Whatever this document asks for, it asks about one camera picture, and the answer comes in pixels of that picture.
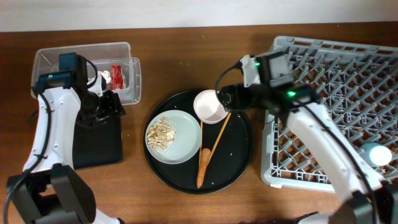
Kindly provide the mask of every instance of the white bowl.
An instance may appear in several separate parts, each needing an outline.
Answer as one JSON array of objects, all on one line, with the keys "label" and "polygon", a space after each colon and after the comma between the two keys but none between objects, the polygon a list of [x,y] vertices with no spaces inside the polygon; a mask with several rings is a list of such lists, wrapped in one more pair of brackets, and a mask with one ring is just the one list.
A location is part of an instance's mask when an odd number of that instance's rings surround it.
[{"label": "white bowl", "polygon": [[193,109],[201,121],[215,124],[224,119],[228,112],[218,101],[215,90],[202,91],[193,101]]},{"label": "white bowl", "polygon": [[[146,138],[149,128],[162,117],[173,123],[176,130],[174,141],[166,149],[153,149],[148,146]],[[190,114],[180,110],[170,110],[158,114],[148,125],[145,131],[145,143],[150,154],[160,162],[179,164],[194,156],[201,143],[201,130],[198,121]]]}]

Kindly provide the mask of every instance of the clear plastic bin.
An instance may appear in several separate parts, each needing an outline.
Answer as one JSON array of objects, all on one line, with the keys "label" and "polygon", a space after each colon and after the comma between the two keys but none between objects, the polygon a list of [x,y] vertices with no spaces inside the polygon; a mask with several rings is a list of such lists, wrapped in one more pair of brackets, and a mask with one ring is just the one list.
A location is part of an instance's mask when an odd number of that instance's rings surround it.
[{"label": "clear plastic bin", "polygon": [[[98,71],[111,71],[111,65],[120,65],[126,77],[126,88],[113,90],[119,94],[123,105],[133,105],[141,98],[141,68],[138,58],[131,57],[131,48],[127,42],[77,45],[70,47],[55,47],[40,49],[36,53],[32,72],[34,86],[41,74],[57,72],[60,54],[76,52],[92,61]],[[95,75],[93,67],[87,63],[88,78]]]}]

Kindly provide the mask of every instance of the round tray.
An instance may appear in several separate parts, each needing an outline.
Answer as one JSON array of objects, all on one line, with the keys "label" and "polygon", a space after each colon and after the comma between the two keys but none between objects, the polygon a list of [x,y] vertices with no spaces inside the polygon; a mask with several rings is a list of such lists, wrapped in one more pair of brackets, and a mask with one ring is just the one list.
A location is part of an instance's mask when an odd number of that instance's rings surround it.
[{"label": "round tray", "polygon": [[[149,117],[149,122],[159,113],[168,110],[182,110],[192,115],[200,123],[193,110],[193,101],[204,89],[178,93],[161,103]],[[212,149],[225,119],[217,124],[203,123],[203,148]],[[221,190],[237,180],[248,166],[253,153],[253,133],[249,118],[245,113],[233,112],[218,143],[217,149],[207,167],[205,181],[197,189],[199,152],[181,164],[164,164],[149,153],[145,144],[144,153],[150,168],[168,186],[191,194],[207,194]]]}]

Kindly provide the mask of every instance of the wire rack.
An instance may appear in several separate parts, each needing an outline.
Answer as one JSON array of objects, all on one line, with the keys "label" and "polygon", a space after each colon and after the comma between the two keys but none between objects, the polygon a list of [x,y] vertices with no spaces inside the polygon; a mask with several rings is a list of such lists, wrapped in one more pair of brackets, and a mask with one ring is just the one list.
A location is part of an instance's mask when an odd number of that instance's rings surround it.
[{"label": "wire rack", "polygon": [[[317,90],[340,131],[359,153],[378,142],[393,152],[376,170],[398,177],[398,49],[327,40],[277,37],[272,50],[288,54],[299,83]],[[266,114],[262,179],[271,185],[334,192],[327,175],[307,147]]]}]

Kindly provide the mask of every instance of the green light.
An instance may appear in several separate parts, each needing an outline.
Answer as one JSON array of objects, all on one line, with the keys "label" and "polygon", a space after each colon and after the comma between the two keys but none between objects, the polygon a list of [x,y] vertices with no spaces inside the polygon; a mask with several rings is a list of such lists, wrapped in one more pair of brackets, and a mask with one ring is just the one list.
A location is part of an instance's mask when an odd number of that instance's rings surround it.
[{"label": "green light", "polygon": [[287,95],[288,95],[289,97],[293,97],[294,95],[296,95],[296,93],[293,92],[293,91],[288,91],[288,92],[287,92]]}]

